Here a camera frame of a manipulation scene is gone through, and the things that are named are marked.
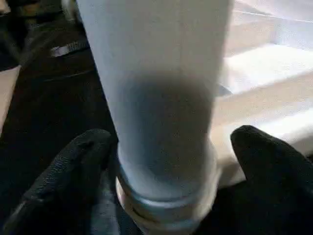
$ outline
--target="pvc pipe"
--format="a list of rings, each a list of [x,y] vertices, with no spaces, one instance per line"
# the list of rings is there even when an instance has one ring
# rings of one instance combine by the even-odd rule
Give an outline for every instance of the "pvc pipe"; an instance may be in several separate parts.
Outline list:
[[[119,138],[123,190],[146,214],[156,202],[201,201],[217,175],[208,132],[229,0],[78,6]]]

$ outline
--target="gloved hand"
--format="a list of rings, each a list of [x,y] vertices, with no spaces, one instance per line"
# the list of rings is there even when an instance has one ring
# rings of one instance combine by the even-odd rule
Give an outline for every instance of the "gloved hand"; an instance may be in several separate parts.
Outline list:
[[[111,144],[103,130],[72,140],[23,195],[4,234],[89,234],[90,209]]]
[[[309,234],[313,218],[312,163],[289,144],[253,126],[235,130],[231,142],[247,183],[258,198],[256,203],[263,207],[264,214],[259,217],[266,234]]]

